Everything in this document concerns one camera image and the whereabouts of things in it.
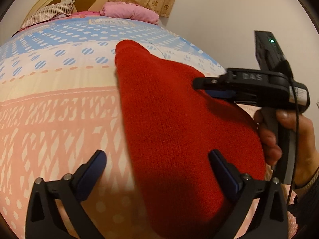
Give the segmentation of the person's right hand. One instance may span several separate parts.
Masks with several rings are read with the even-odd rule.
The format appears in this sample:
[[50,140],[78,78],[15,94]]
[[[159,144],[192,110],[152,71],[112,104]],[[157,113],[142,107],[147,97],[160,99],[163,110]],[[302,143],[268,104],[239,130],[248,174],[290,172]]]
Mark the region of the person's right hand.
[[254,121],[266,163],[277,172],[294,169],[297,187],[308,184],[318,170],[312,121],[295,111],[265,109],[255,112]]

